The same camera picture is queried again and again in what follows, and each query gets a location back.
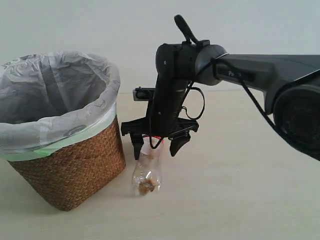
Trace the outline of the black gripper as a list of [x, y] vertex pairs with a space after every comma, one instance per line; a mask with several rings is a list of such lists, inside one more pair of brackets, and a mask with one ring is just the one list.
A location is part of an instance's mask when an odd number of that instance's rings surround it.
[[121, 134], [130, 134], [135, 160], [140, 157], [144, 139], [142, 135], [151, 135], [171, 140], [169, 151], [174, 157], [178, 151], [190, 141], [190, 131], [197, 132], [199, 124], [196, 120], [160, 114], [152, 100], [148, 101], [145, 117], [121, 123]]

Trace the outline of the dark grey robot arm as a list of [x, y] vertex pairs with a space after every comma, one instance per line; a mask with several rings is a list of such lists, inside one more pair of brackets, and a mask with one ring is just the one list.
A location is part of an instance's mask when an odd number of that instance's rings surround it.
[[148, 103], [146, 115], [121, 124], [130, 135], [134, 157], [140, 156], [144, 137], [168, 138], [170, 154], [190, 141], [198, 130], [195, 118], [179, 117], [194, 84], [214, 86], [222, 81], [240, 85], [250, 94], [264, 95], [258, 111], [291, 147], [320, 158], [320, 57], [313, 55], [229, 54], [216, 44], [160, 45], [155, 54], [154, 88], [137, 87], [135, 101]]

